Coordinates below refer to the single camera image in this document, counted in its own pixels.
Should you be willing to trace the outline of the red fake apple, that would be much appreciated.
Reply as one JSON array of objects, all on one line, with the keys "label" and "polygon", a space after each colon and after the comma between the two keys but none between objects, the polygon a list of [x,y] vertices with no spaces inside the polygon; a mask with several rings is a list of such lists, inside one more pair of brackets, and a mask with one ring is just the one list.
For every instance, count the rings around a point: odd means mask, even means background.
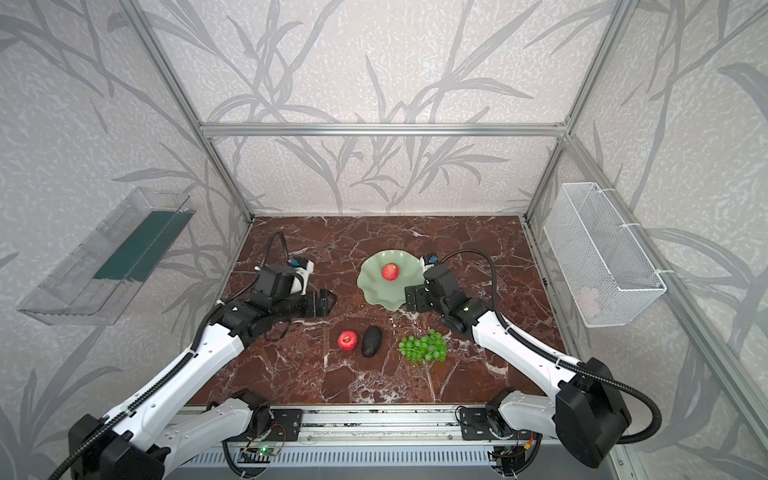
[{"label": "red fake apple", "polygon": [[395,281],[400,275],[400,268],[395,263],[388,263],[381,269],[381,276],[386,281]]},{"label": "red fake apple", "polygon": [[344,351],[353,351],[358,344],[358,335],[355,331],[345,330],[337,338],[337,345]]}]

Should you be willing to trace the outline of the green fake grape bunch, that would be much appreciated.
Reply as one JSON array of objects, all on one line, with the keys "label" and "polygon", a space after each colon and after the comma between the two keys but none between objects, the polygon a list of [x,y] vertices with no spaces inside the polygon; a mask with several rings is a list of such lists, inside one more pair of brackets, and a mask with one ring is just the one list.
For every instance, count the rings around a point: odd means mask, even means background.
[{"label": "green fake grape bunch", "polygon": [[397,344],[397,350],[406,360],[419,364],[444,362],[447,357],[446,338],[434,330],[422,337],[403,337]]}]

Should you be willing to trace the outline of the dark fake avocado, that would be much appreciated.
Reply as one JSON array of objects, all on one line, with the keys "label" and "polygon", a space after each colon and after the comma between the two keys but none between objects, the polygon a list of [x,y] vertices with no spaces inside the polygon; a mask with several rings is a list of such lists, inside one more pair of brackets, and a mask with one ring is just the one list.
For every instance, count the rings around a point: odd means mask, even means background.
[{"label": "dark fake avocado", "polygon": [[370,326],[363,335],[361,352],[364,358],[374,357],[381,348],[383,341],[382,330],[377,326]]}]

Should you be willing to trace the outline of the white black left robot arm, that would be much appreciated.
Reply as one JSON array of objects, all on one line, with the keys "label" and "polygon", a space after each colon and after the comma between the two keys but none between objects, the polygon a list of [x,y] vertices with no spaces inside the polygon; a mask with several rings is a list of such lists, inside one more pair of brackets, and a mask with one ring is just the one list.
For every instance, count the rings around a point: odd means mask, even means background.
[{"label": "white black left robot arm", "polygon": [[223,366],[275,324],[322,318],[337,297],[308,290],[310,261],[260,268],[248,298],[219,303],[202,320],[191,345],[131,397],[96,418],[85,415],[68,432],[69,455],[59,479],[164,479],[216,442],[264,438],[277,427],[269,401],[242,390],[195,418],[173,425],[179,410]]}]

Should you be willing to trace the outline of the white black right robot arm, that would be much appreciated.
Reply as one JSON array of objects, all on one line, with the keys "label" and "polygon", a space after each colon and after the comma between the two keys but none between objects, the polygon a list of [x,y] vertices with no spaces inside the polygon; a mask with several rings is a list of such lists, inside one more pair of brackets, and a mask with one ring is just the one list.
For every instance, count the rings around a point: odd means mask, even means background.
[{"label": "white black right robot arm", "polygon": [[620,391],[604,383],[610,370],[595,358],[583,363],[511,325],[489,302],[470,298],[444,265],[404,288],[409,311],[434,311],[463,335],[516,368],[540,395],[504,389],[485,405],[489,430],[499,439],[533,432],[556,438],[583,465],[598,467],[631,424]]}]

